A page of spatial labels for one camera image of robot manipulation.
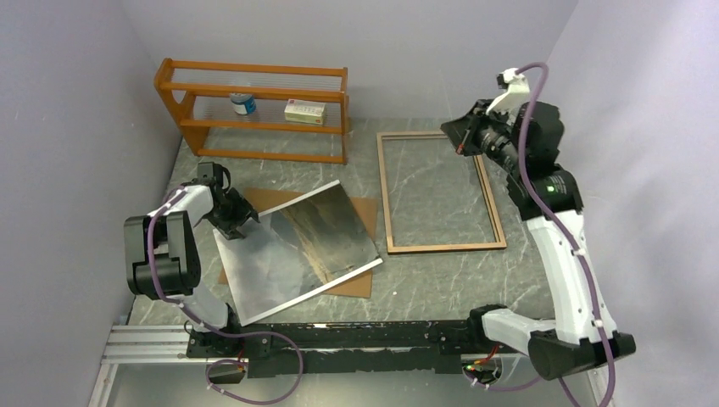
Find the landscape photo print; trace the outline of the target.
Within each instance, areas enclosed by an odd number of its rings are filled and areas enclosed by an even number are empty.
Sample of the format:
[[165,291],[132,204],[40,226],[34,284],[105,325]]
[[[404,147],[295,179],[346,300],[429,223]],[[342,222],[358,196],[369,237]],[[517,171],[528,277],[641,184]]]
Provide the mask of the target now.
[[382,263],[340,181],[259,213],[236,239],[215,233],[235,311],[247,326]]

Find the picture frame black and wood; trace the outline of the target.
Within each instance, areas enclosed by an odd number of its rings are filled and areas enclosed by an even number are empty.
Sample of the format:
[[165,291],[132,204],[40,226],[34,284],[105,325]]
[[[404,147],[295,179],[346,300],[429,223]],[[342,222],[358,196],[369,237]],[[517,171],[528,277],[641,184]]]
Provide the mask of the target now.
[[507,248],[482,158],[438,131],[379,132],[376,146],[388,254]]

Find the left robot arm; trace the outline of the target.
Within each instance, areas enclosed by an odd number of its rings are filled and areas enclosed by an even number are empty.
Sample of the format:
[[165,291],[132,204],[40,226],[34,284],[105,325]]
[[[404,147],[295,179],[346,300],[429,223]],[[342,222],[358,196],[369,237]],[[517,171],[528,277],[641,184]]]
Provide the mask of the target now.
[[222,356],[242,346],[231,306],[202,280],[194,229],[206,221],[228,241],[243,239],[242,227],[257,221],[253,205],[231,184],[223,165],[204,162],[190,181],[171,189],[155,210],[129,217],[123,225],[128,287],[137,296],[177,307]]

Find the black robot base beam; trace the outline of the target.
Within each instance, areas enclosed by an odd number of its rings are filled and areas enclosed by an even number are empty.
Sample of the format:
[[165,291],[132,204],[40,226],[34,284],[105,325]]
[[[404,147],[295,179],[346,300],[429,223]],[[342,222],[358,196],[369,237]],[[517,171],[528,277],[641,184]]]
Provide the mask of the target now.
[[439,321],[255,323],[232,337],[189,331],[191,360],[234,359],[250,378],[304,374],[432,371],[458,374],[514,354],[480,336],[471,318]]

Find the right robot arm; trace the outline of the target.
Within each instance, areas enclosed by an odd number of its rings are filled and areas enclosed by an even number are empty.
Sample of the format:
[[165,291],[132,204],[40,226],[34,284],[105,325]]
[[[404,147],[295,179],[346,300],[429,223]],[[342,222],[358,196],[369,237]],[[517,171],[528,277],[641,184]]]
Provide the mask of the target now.
[[543,262],[553,301],[551,320],[534,320],[508,307],[473,309],[466,341],[478,352],[494,344],[525,354],[545,380],[605,365],[606,337],[614,359],[635,353],[632,335],[619,332],[589,264],[583,202],[577,181],[556,159],[565,127],[557,107],[539,102],[531,114],[521,107],[515,120],[487,113],[480,99],[463,117],[441,124],[455,152],[484,156],[506,173],[506,187]]

